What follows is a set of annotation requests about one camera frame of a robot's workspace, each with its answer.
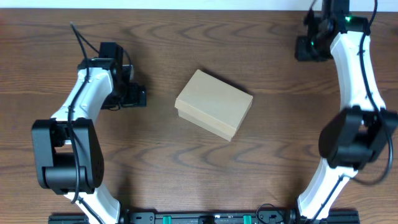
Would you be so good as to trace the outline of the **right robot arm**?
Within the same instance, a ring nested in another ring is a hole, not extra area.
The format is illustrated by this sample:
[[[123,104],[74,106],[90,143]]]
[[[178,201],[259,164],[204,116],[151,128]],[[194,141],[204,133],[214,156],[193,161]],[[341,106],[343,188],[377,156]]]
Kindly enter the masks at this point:
[[[340,87],[340,111],[318,140],[320,163],[298,196],[286,223],[356,223],[356,212],[331,206],[348,182],[374,162],[383,149],[394,150],[397,113],[389,111],[377,88],[369,53],[372,18],[354,16],[348,1],[324,0],[322,11],[309,9],[307,34],[297,37],[295,58],[301,62],[333,60]]]

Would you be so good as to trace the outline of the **cardboard box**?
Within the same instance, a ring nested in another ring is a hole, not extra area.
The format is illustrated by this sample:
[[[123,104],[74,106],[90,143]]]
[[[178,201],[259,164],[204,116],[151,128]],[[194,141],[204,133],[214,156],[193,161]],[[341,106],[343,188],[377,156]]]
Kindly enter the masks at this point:
[[[231,141],[253,96],[197,70],[175,100],[181,118]]]

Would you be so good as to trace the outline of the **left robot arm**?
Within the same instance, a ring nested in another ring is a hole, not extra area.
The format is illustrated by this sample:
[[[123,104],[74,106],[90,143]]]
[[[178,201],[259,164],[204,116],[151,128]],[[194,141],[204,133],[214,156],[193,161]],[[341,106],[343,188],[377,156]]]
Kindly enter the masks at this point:
[[[146,88],[132,82],[134,68],[126,51],[103,42],[98,56],[78,65],[78,78],[68,98],[49,119],[32,125],[39,185],[77,205],[81,215],[51,215],[49,223],[130,223],[130,211],[103,183],[104,157],[95,131],[101,110],[145,107]]]

